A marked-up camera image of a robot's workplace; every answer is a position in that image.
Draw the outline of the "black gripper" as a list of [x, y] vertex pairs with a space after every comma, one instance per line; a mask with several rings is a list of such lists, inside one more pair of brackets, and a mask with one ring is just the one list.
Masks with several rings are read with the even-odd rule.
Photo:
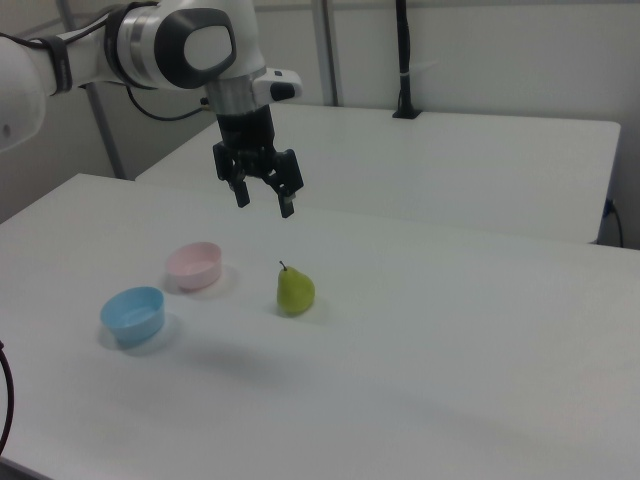
[[[245, 175], [261, 178], [277, 194], [281, 216], [290, 217], [296, 193], [304, 186], [296, 154], [277, 152], [271, 108], [261, 107], [238, 115], [216, 115], [222, 140], [213, 147], [216, 173], [227, 181], [237, 206], [250, 203]], [[242, 171], [233, 173], [238, 164]]]

